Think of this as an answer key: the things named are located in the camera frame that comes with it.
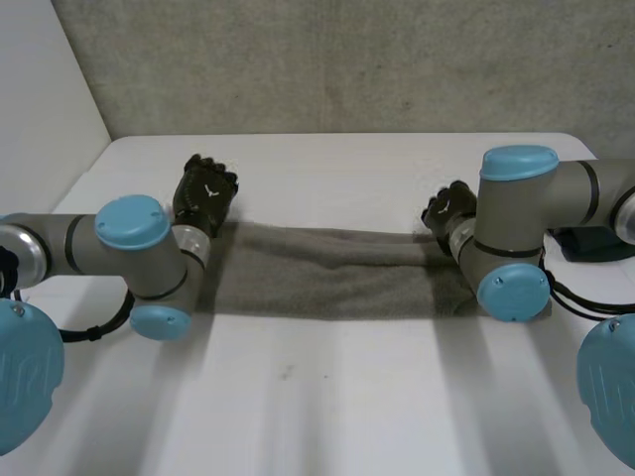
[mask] gray wall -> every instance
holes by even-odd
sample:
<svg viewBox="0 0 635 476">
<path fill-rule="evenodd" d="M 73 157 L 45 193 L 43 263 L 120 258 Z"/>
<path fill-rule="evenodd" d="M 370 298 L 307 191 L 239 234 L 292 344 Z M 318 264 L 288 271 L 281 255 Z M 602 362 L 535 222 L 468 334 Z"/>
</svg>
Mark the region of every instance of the gray wall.
<svg viewBox="0 0 635 476">
<path fill-rule="evenodd" d="M 561 131 L 635 156 L 634 0 L 54 0 L 113 138 Z"/>
</svg>

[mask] gray cloth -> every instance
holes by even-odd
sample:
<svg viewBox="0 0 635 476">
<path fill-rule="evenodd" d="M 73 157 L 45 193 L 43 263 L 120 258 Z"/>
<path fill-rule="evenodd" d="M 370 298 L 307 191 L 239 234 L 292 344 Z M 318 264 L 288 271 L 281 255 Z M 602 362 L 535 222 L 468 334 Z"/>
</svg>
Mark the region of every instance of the gray cloth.
<svg viewBox="0 0 635 476">
<path fill-rule="evenodd" d="M 480 315 L 431 236 L 226 223 L 201 311 L 326 320 Z"/>
</svg>

